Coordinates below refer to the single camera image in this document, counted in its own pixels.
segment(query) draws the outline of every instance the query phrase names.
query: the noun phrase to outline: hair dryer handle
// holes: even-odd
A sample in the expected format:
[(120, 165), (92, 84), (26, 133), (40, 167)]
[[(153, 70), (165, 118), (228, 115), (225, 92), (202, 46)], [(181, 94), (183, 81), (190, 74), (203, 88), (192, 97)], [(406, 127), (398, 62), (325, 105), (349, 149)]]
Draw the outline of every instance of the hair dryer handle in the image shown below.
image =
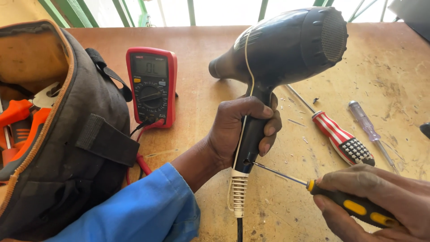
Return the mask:
[[(270, 96), (272, 92), (262, 92), (254, 89), (253, 96), (260, 99), (265, 105), (270, 106)], [(258, 119), (251, 116), (242, 118), (242, 132), (236, 153), (233, 158), (232, 168), (241, 173), (250, 173), (253, 162), (259, 154), (258, 145), (264, 138), (264, 127), (268, 119)]]

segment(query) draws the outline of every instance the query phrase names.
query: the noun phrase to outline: fingernail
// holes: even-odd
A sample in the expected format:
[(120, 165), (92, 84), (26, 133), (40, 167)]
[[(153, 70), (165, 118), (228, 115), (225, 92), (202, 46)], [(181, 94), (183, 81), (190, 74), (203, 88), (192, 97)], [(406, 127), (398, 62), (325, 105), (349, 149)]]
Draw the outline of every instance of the fingernail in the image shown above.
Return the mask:
[(269, 144), (266, 144), (266, 145), (264, 146), (264, 154), (263, 154), (263, 156), (265, 156), (265, 155), (267, 154), (267, 152), (269, 152), (269, 149), (270, 149), (270, 145), (269, 145)]
[(274, 128), (274, 127), (270, 127), (270, 128), (269, 128), (268, 136), (270, 136), (270, 135), (272, 135), (272, 134), (274, 134), (274, 133), (275, 133), (275, 128)]
[(323, 179), (323, 177), (319, 177), (317, 180), (316, 180), (316, 184), (318, 185), (320, 182), (321, 182), (321, 180)]
[(268, 106), (264, 106), (263, 113), (265, 116), (271, 117), (273, 115), (273, 110)]
[(316, 206), (323, 212), (326, 209), (326, 204), (324, 203), (324, 200), (319, 197), (318, 195), (313, 197), (313, 201), (315, 202)]

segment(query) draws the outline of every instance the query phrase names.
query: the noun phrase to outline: hair dryer air intake grille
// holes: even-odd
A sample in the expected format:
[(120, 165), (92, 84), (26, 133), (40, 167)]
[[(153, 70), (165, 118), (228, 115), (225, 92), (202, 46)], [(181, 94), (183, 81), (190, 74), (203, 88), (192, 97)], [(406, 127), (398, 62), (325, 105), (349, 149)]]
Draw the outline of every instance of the hair dryer air intake grille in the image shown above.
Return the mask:
[(344, 53), (345, 28), (345, 21), (337, 11), (329, 13), (322, 24), (322, 50), (331, 62), (338, 60)]

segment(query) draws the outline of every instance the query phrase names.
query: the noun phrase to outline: yellow and black screwdriver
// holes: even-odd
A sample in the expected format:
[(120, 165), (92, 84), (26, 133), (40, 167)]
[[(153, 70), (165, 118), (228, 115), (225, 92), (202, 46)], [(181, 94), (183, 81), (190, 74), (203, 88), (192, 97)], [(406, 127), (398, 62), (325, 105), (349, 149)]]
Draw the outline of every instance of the yellow and black screwdriver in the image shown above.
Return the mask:
[(312, 195), (324, 195), (333, 200), (337, 205), (345, 209), (350, 216), (354, 216), (361, 221), (379, 228), (389, 228), (401, 225), (396, 217), (389, 211), (371, 202), (367, 198), (358, 197), (341, 191), (329, 191), (321, 189), (316, 185), (316, 180), (309, 180), (307, 183), (295, 177), (271, 169), (265, 165), (253, 162), (254, 165), (276, 173), (282, 177), (293, 180), (306, 186)]

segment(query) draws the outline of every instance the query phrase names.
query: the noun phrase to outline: human hand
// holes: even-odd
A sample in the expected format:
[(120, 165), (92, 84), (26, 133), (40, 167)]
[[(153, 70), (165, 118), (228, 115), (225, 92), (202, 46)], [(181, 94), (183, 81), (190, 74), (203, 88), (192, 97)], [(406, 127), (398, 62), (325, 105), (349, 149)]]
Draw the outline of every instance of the human hand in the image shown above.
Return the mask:
[(414, 180), (357, 164), (324, 175), (318, 187), (339, 190), (373, 203), (396, 216), (404, 226), (366, 232), (349, 214), (329, 198), (316, 195), (315, 204), (330, 230), (345, 242), (423, 242), (430, 241), (430, 182)]
[(258, 145), (260, 156), (267, 154), (275, 142), (276, 133), (282, 128), (281, 117), (279, 111), (276, 110), (277, 106), (278, 98), (274, 93), (271, 95), (271, 107), (265, 106), (254, 96), (225, 101), (218, 106), (215, 121), (206, 140), (208, 147), (213, 149), (221, 169), (231, 167), (242, 130), (242, 117), (246, 115), (270, 119), (264, 127), (265, 137)]

